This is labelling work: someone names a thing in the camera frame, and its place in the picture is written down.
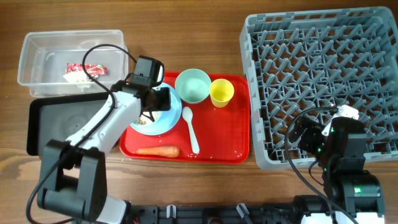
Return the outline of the mint green bowl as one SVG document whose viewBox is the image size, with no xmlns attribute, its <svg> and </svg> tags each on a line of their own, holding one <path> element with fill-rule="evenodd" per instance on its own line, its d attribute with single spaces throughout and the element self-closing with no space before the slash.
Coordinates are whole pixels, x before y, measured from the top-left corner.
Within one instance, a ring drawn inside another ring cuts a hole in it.
<svg viewBox="0 0 398 224">
<path fill-rule="evenodd" d="M 175 80 L 175 90 L 186 103 L 198 104 L 210 94 L 211 79 L 207 73 L 197 68 L 181 72 Z"/>
</svg>

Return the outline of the red snack wrapper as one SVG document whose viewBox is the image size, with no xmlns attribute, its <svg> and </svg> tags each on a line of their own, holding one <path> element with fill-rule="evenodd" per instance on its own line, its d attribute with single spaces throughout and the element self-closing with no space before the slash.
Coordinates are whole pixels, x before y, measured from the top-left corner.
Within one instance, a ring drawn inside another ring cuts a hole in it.
<svg viewBox="0 0 398 224">
<path fill-rule="evenodd" d="M 99 65 L 99 64 L 87 64 L 84 66 L 86 71 L 91 75 L 91 76 L 97 76 L 97 75 L 107 75 L 108 70 L 104 65 Z M 67 64 L 67 69 L 66 73 L 70 72 L 76 72 L 76 71 L 83 71 L 83 65 L 79 63 L 68 63 Z"/>
</svg>

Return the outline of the yellow plastic cup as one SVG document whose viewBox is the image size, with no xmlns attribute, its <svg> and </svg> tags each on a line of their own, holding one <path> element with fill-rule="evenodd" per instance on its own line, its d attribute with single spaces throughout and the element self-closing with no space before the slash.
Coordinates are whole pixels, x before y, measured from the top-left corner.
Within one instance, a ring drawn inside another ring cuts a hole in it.
<svg viewBox="0 0 398 224">
<path fill-rule="evenodd" d="M 210 85 L 210 98 L 215 107 L 225 107 L 234 96 L 234 86 L 226 79 L 214 80 Z"/>
</svg>

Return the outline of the white tissue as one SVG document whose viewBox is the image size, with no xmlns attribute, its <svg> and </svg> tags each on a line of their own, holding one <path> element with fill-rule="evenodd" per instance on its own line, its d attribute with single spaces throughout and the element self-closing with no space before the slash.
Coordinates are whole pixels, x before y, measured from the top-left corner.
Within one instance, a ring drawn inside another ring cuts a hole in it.
<svg viewBox="0 0 398 224">
<path fill-rule="evenodd" d="M 90 88 L 90 79 L 84 71 L 76 71 L 64 74 L 63 78 L 68 82 L 75 84 L 81 91 Z"/>
</svg>

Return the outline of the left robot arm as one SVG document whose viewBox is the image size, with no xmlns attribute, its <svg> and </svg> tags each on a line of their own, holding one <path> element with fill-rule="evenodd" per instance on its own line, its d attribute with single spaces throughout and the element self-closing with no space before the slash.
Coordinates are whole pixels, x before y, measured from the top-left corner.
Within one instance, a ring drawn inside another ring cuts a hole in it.
<svg viewBox="0 0 398 224">
<path fill-rule="evenodd" d="M 50 140 L 29 200 L 70 221 L 132 223 L 131 204 L 108 194 L 105 159 L 143 112 L 170 109 L 169 90 L 156 89 L 164 74 L 162 62 L 140 56 L 135 71 L 107 90 L 108 99 L 84 127 L 64 142 Z"/>
</svg>

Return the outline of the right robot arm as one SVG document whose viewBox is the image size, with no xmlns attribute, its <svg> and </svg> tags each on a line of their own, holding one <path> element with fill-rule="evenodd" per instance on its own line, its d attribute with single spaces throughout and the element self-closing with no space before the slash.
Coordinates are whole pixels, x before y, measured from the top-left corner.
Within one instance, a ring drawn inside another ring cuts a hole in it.
<svg viewBox="0 0 398 224">
<path fill-rule="evenodd" d="M 323 204 L 335 213 L 334 221 L 384 223 L 384 199 L 377 177 L 364 169 L 366 132 L 354 118 L 333 118 L 328 136 L 325 125 L 308 118 L 297 118 L 290 140 L 313 154 L 323 169 Z"/>
</svg>

